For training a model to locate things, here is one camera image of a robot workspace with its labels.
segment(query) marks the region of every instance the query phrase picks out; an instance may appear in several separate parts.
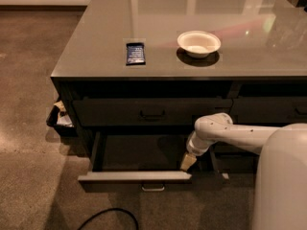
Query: floor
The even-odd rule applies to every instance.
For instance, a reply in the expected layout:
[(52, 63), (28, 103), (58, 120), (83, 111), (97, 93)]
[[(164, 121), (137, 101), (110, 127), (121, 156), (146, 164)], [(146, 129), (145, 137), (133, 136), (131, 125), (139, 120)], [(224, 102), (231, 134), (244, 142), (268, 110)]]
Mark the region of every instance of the floor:
[[(78, 138), (60, 138), (46, 126), (58, 97), (49, 77), (81, 15), (0, 11), (0, 228), (78, 229), (97, 212), (116, 207), (132, 212), (144, 230), (249, 229), (252, 173), (230, 173), (221, 187), (203, 190), (89, 193), (81, 186), (77, 179), (89, 160)], [(84, 229), (135, 226), (127, 215), (109, 212)]]

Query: drawer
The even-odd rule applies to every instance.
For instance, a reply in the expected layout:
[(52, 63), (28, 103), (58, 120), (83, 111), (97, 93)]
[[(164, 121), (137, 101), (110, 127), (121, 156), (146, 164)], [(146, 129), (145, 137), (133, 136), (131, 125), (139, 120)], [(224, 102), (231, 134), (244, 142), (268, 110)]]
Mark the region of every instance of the drawer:
[(306, 123), (307, 98), (239, 98), (234, 100), (230, 115), (238, 123)]
[(183, 99), (83, 99), (73, 108), (83, 127), (186, 126), (197, 117), (227, 112), (231, 100)]

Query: gray countertop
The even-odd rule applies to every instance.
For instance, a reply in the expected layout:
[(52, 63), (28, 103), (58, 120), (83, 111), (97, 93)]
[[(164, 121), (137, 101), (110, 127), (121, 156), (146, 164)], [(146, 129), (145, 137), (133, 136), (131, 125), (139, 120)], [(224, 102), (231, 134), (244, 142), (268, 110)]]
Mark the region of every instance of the gray countertop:
[[(222, 47), (191, 59), (187, 31)], [(145, 42), (145, 66), (126, 66), (126, 43)], [(307, 13), (286, 0), (92, 0), (52, 78), (191, 79), (307, 77)]]

